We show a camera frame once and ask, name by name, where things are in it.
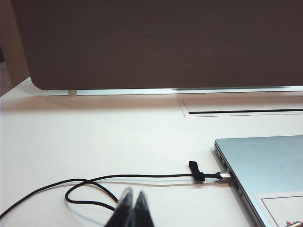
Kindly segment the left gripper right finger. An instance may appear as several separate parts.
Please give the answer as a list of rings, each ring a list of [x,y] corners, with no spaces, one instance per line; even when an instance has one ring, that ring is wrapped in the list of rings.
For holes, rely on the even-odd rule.
[[[140,191],[132,210],[130,227],[154,227],[146,195]]]

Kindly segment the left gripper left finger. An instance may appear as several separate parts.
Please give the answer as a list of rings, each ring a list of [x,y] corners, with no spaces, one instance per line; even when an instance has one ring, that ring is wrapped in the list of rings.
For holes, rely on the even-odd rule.
[[[133,212],[133,190],[126,188],[105,227],[130,227]]]

